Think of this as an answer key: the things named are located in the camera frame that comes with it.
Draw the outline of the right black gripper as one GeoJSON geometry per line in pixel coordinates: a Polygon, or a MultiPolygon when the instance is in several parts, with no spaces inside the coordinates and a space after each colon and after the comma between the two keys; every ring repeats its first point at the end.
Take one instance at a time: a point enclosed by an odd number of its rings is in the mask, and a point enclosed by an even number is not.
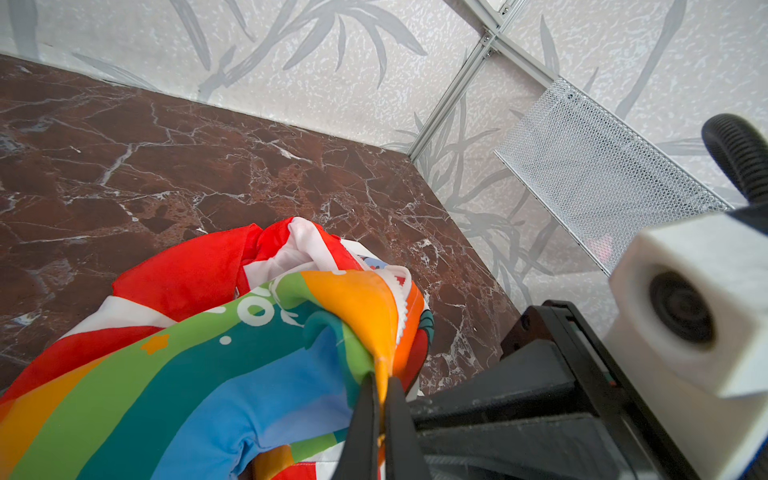
{"type": "Polygon", "coordinates": [[[434,479],[699,477],[574,303],[527,307],[501,347],[494,367],[409,403],[434,479]],[[571,396],[592,416],[526,419],[571,396]]]}

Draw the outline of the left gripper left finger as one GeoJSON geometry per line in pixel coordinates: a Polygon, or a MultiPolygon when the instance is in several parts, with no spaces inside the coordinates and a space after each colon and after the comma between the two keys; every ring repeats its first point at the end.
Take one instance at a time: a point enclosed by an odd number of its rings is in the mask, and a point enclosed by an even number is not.
{"type": "Polygon", "coordinates": [[[375,376],[362,381],[347,438],[333,480],[376,480],[380,403],[375,376]]]}

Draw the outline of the colourful rainbow kids jacket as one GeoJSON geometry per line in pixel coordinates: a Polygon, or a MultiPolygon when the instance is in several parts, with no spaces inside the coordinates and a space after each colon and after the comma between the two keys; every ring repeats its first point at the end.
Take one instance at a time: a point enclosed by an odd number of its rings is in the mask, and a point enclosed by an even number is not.
{"type": "Polygon", "coordinates": [[[360,389],[413,387],[434,318],[408,269],[292,217],[122,274],[1,399],[5,479],[327,478],[360,389]]]}

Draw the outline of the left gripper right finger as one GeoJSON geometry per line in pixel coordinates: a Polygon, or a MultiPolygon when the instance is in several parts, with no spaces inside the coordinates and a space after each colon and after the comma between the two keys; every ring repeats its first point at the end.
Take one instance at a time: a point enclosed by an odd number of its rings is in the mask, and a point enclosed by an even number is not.
{"type": "Polygon", "coordinates": [[[387,480],[431,480],[421,452],[401,381],[389,379],[385,403],[385,473],[387,480]]]}

